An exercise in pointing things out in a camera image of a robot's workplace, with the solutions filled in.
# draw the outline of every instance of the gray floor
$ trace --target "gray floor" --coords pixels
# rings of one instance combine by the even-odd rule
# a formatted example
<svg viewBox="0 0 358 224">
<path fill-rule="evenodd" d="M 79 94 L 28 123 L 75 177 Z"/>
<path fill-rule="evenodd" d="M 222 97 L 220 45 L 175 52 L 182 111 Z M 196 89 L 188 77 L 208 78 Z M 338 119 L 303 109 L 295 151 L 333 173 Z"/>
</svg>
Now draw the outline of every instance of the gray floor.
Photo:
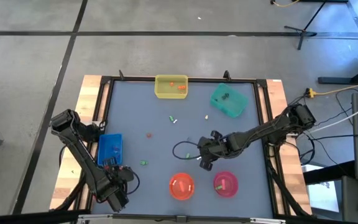
<svg viewBox="0 0 358 224">
<path fill-rule="evenodd" d="M 358 15 L 358 0 L 351 2 Z M 0 0 L 0 30 L 72 30 L 80 4 Z M 318 7 L 298 3 L 279 8 L 268 0 L 97 0 L 89 1 L 80 30 L 281 32 L 284 25 L 305 26 Z M 345 4 L 327 4 L 310 29 L 358 32 L 353 19 Z M 0 37 L 0 132 L 5 138 L 0 146 L 0 215 L 9 213 L 67 43 L 68 37 Z M 297 43 L 297 38 L 286 37 L 78 37 L 54 114 L 75 107 L 83 75 L 117 75 L 119 69 L 126 75 L 190 77 L 221 77 L 229 70 L 233 77 L 282 79 L 288 100 L 307 87 L 343 87 L 319 85 L 319 76 L 351 77 L 358 72 L 358 39 L 306 39 L 301 51 Z M 345 108 L 350 107 L 350 94 L 340 93 Z M 306 102 L 317 120 L 340 112 L 334 95 Z M 315 137 L 351 132 L 350 123 L 343 122 Z M 352 139 L 323 143 L 336 162 L 354 157 Z M 61 145 L 47 135 L 24 212 L 48 209 Z M 302 152 L 310 148 L 305 139 L 298 145 Z M 316 147 L 315 162 L 332 165 L 321 146 Z"/>
</svg>

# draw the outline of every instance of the green container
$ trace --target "green container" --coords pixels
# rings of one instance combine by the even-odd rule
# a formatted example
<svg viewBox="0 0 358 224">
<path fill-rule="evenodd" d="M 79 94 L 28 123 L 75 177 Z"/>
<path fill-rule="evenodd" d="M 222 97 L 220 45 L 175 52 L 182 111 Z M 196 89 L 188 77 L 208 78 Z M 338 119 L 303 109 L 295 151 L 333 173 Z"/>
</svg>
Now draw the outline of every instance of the green container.
<svg viewBox="0 0 358 224">
<path fill-rule="evenodd" d="M 226 115 L 236 118 L 246 108 L 248 99 L 224 83 L 220 83 L 211 96 L 211 104 Z"/>
</svg>

